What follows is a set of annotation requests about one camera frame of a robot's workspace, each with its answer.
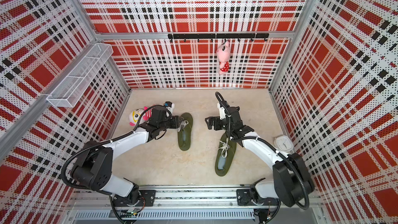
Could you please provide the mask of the green shoe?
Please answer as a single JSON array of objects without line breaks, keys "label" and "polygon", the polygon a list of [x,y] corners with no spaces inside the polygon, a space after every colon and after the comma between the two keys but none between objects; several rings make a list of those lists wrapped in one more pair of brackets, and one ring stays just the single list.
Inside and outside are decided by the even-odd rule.
[{"label": "green shoe", "polygon": [[187,151],[191,146],[193,117],[190,113],[184,113],[181,117],[183,118],[183,122],[178,131],[178,146],[182,151]]},{"label": "green shoe", "polygon": [[227,133],[222,135],[215,161],[215,172],[218,176],[223,177],[229,172],[236,153],[236,146],[237,144],[228,138]]}]

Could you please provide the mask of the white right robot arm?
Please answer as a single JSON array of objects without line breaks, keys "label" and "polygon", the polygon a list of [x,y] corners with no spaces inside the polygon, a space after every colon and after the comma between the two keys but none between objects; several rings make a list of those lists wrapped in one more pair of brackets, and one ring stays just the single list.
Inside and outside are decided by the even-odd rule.
[{"label": "white right robot arm", "polygon": [[238,107],[218,103],[217,108],[219,117],[206,118],[208,129],[224,130],[230,142],[254,153],[273,171],[272,182],[260,180],[255,183],[256,198],[270,198],[274,193],[285,206],[297,205],[307,210],[309,195],[314,192],[315,184],[303,158],[297,153],[289,154],[277,149],[253,128],[244,125]]}]

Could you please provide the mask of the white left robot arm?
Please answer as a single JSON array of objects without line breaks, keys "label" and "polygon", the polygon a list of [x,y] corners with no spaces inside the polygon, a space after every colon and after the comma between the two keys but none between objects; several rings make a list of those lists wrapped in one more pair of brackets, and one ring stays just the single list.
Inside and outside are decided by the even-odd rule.
[{"label": "white left robot arm", "polygon": [[188,113],[174,116],[173,108],[171,102],[151,106],[139,116],[132,131],[103,142],[86,143],[83,149],[65,161],[60,174],[62,181],[75,189],[129,196],[135,184],[112,173],[113,161],[117,157],[137,146],[160,139],[160,133],[168,129],[176,129],[179,145],[182,150],[188,149],[193,117]]}]

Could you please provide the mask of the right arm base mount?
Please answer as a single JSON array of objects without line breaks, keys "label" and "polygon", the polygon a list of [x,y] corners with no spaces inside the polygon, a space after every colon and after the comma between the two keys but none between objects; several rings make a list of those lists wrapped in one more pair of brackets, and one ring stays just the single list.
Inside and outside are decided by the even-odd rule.
[{"label": "right arm base mount", "polygon": [[261,198],[252,189],[238,189],[236,191],[237,204],[239,206],[277,206],[278,199],[276,198]]}]

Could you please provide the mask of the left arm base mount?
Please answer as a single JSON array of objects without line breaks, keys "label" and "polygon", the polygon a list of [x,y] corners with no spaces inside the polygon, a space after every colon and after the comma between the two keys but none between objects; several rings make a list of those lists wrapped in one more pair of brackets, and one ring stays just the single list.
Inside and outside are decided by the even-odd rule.
[{"label": "left arm base mount", "polygon": [[135,190],[127,197],[115,195],[113,205],[115,207],[151,207],[154,204],[155,194],[155,190]]}]

